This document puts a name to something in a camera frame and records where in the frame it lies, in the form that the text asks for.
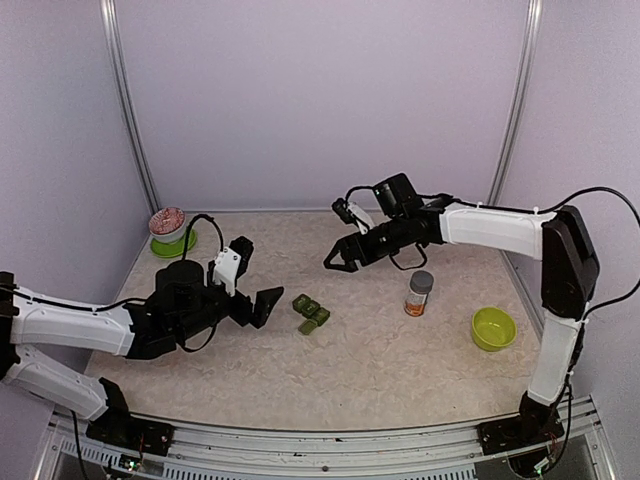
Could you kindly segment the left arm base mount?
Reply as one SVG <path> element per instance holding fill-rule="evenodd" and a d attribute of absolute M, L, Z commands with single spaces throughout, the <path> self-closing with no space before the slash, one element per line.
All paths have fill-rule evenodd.
<path fill-rule="evenodd" d="M 135 450 L 141 454 L 168 455 L 174 435 L 171 424 L 133 416 L 119 386 L 100 378 L 106 393 L 106 411 L 90 420 L 86 436 L 105 444 Z"/>

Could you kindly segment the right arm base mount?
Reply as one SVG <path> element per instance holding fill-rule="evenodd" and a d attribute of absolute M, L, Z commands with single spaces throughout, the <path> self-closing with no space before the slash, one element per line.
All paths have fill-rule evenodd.
<path fill-rule="evenodd" d="M 485 421 L 476 427 L 483 454 L 516 450 L 562 437 L 564 427 L 558 404 L 556 400 L 543 405 L 524 393 L 516 415 Z"/>

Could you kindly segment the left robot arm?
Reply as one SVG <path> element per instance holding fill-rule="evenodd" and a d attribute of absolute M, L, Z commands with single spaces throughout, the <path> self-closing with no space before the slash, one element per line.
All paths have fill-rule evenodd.
<path fill-rule="evenodd" d="M 39 295 L 1 274 L 1 381 L 64 406 L 121 445 L 140 434 L 119 386 L 88 377 L 40 351 L 58 345 L 101 351 L 129 360 L 154 360 L 177 349 L 192 352 L 187 342 L 203 331 L 216 332 L 231 319 L 241 327 L 262 328 L 284 293 L 283 287 L 242 294 L 237 283 L 254 252 L 240 236 L 221 244 L 207 266 L 187 257 L 155 274 L 155 289 L 146 298 L 110 305 L 71 302 Z"/>

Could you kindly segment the green weekly pill organizer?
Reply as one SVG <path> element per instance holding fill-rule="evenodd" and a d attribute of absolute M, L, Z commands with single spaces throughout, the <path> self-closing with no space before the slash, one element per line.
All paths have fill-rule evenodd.
<path fill-rule="evenodd" d="M 292 308 L 304 317 L 304 321 L 298 327 L 298 332 L 305 336 L 323 326 L 331 316 L 328 309 L 322 307 L 319 302 L 306 294 L 298 295 L 292 301 Z"/>

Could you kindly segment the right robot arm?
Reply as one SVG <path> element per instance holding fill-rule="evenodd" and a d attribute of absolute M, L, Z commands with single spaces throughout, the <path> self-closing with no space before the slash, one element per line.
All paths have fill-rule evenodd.
<path fill-rule="evenodd" d="M 600 262 L 578 208 L 569 199 L 547 209 L 525 210 L 465 202 L 453 195 L 420 195 L 404 173 L 369 186 L 387 222 L 375 225 L 348 196 L 333 211 L 357 232 L 336 241 L 323 265 L 353 273 L 413 245 L 468 244 L 516 253 L 541 264 L 544 328 L 540 355 L 513 419 L 511 433 L 535 442 L 569 387 L 589 316 L 630 298 L 625 293 L 594 303 Z"/>

